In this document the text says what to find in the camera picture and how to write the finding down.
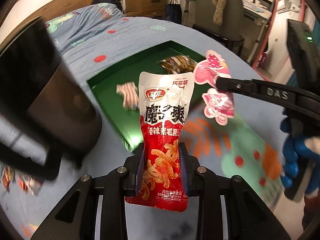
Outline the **right blue gloved hand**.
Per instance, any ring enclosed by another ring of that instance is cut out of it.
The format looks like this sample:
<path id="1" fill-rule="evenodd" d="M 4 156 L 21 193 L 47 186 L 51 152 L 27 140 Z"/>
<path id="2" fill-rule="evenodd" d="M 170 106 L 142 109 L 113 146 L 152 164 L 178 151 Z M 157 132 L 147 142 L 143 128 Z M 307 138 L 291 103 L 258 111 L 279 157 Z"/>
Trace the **right blue gloved hand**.
<path id="1" fill-rule="evenodd" d="M 293 118 L 285 118 L 280 124 L 280 130 L 288 136 L 283 145 L 284 165 L 280 175 L 285 189 L 293 186 L 300 172 L 299 158 L 305 158 L 315 163 L 309 183 L 305 189 L 306 198 L 319 195 L 319 124 L 304 124 Z"/>

